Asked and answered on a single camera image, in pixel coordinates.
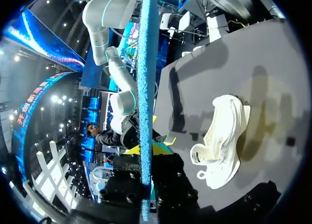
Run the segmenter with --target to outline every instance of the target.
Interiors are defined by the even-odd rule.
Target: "shoe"
[[[204,145],[194,145],[190,156],[194,165],[207,167],[206,171],[200,170],[197,177],[206,179],[208,187],[217,189],[227,184],[238,171],[240,160],[236,144],[247,128],[251,107],[243,105],[231,94],[217,97],[213,105],[214,117],[204,137]]]

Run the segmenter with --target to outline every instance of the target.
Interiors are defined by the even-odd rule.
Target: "display screen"
[[[85,162],[93,162],[94,160],[94,150],[96,147],[96,140],[94,138],[89,138],[86,136],[79,136],[82,160]]]
[[[90,123],[98,123],[98,112],[97,111],[89,111],[82,110],[81,111],[81,120],[90,122]]]
[[[4,35],[75,71],[82,71],[85,61],[29,10],[24,11]]]
[[[64,72],[64,73],[58,73],[48,79],[46,79],[44,82],[38,85],[38,87],[30,94],[27,101],[21,105],[21,109],[17,115],[15,126],[14,126],[14,142],[17,145],[17,160],[19,163],[19,170],[22,174],[22,180],[23,182],[26,181],[26,172],[25,172],[25,166],[24,166],[24,145],[25,145],[25,138],[27,133],[27,128],[29,121],[31,119],[31,116],[45,94],[45,92],[53,86],[57,81],[59,81],[64,76],[71,74],[72,72]]]
[[[99,104],[100,99],[95,98],[95,97],[89,97],[89,96],[83,96],[82,99],[82,107],[87,108],[87,109],[93,109],[93,110],[99,110],[100,104]]]

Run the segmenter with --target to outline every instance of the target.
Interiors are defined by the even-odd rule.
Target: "blue foam strip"
[[[144,221],[148,221],[150,213],[152,124],[158,33],[159,14],[156,0],[143,0],[137,52],[137,91],[141,173],[144,186],[144,200],[142,202],[142,218]]]

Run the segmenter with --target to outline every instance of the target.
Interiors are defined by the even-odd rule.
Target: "person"
[[[103,130],[101,131],[97,126],[93,126],[92,124],[88,123],[86,126],[87,134],[91,134],[96,136],[96,140],[108,146],[121,146],[121,135],[114,132],[113,130]],[[153,129],[153,139],[156,142],[163,142],[166,136],[161,136],[157,131]]]

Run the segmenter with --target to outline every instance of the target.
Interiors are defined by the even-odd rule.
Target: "black mechanical part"
[[[101,203],[83,199],[71,211],[66,223],[139,223],[143,198],[139,160],[139,155],[117,155],[113,176],[105,189],[100,191]],[[280,196],[276,185],[269,181],[258,184],[245,196],[218,212],[212,206],[199,208],[198,191],[185,176],[183,167],[183,160],[177,153],[152,158],[152,179],[160,224],[260,223]]]

